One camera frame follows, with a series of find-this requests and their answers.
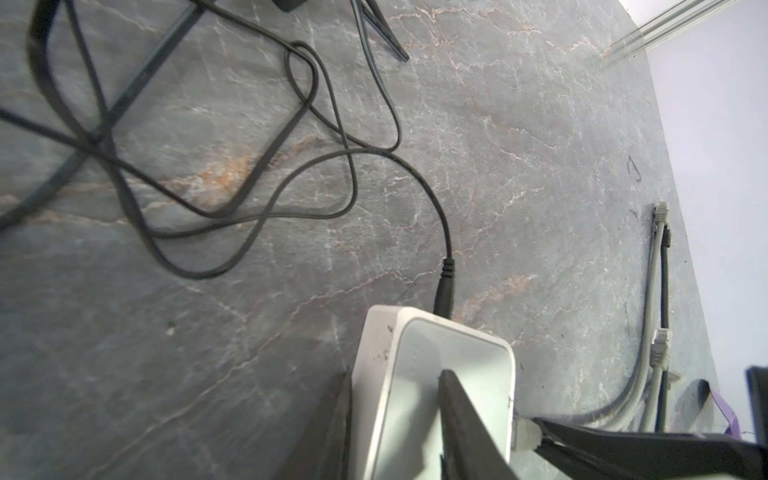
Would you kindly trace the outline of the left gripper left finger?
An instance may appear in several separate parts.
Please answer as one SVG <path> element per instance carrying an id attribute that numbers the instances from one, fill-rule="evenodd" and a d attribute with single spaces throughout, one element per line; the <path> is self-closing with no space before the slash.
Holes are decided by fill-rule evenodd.
<path id="1" fill-rule="evenodd" d="M 273 479 L 346 479 L 352 423 L 352 378 L 336 375 Z"/>

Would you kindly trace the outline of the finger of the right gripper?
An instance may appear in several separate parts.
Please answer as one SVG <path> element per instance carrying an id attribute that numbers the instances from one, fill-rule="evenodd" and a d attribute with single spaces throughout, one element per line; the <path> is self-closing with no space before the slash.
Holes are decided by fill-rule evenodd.
<path id="1" fill-rule="evenodd" d="M 627 433 L 535 418 L 536 453 L 572 479 L 765 479 L 767 449 L 724 434 Z"/>

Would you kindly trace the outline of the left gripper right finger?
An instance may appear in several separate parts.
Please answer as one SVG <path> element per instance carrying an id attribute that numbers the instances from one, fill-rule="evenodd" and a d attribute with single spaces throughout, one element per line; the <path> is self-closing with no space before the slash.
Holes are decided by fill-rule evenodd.
<path id="1" fill-rule="evenodd" d="M 442 479 L 517 479 L 452 370 L 439 376 L 438 406 Z"/>

